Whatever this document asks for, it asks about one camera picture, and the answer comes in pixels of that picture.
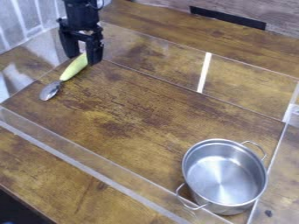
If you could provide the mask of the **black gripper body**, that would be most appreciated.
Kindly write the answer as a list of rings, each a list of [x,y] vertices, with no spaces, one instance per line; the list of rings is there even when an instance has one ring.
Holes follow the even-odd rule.
[[[75,39],[82,32],[90,32],[90,36],[103,39],[103,28],[99,26],[98,0],[62,0],[66,10],[66,18],[59,18],[61,37]]]

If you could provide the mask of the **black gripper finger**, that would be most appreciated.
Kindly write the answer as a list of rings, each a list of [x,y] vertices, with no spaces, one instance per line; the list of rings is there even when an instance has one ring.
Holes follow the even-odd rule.
[[[59,34],[61,34],[61,43],[66,55],[70,58],[77,57],[81,54],[79,41],[77,36],[71,32],[63,30],[59,30]]]
[[[89,64],[94,66],[103,60],[105,45],[97,37],[90,37],[86,43]]]

